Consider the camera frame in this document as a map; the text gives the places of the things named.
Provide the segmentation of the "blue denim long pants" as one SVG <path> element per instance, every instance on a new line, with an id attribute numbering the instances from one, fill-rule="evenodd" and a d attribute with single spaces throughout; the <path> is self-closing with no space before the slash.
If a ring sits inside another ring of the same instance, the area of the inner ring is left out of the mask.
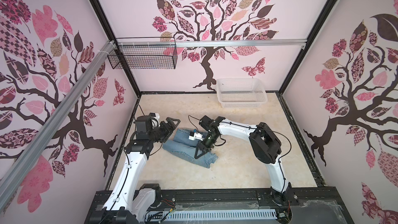
<path id="1" fill-rule="evenodd" d="M 194 155 L 199 140 L 189 139 L 191 131 L 191 129 L 177 129 L 173 139 L 164 143 L 163 149 L 182 160 L 209 169 L 218 160 L 218 156 L 208 152 L 196 159 Z"/>

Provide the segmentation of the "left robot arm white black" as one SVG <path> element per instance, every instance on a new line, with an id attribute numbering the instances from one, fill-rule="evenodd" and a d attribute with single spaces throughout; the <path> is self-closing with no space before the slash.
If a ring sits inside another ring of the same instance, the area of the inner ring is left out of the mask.
<path id="1" fill-rule="evenodd" d="M 135 130 L 124 148 L 125 162 L 117 183 L 101 210 L 93 211 L 89 224 L 144 224 L 147 210 L 161 204 L 159 184 L 136 188 L 155 143 L 165 143 L 180 124 L 179 119 L 150 113 L 135 121 Z"/>

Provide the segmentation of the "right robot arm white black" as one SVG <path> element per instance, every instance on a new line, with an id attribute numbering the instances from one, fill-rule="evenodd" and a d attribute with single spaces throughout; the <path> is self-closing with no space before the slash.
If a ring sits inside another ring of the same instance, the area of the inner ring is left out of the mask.
<path id="1" fill-rule="evenodd" d="M 210 119 L 204 116 L 199 125 L 207 131 L 205 136 L 197 130 L 190 132 L 189 139 L 198 141 L 194 158 L 198 159 L 209 153 L 215 146 L 216 141 L 223 135 L 248 141 L 251 144 L 255 157 L 266 165 L 271 180 L 272 201 L 283 206 L 288 203 L 291 184 L 286 177 L 282 164 L 282 143 L 274 132 L 264 122 L 257 125 L 249 125 L 231 121 L 225 117 Z"/>

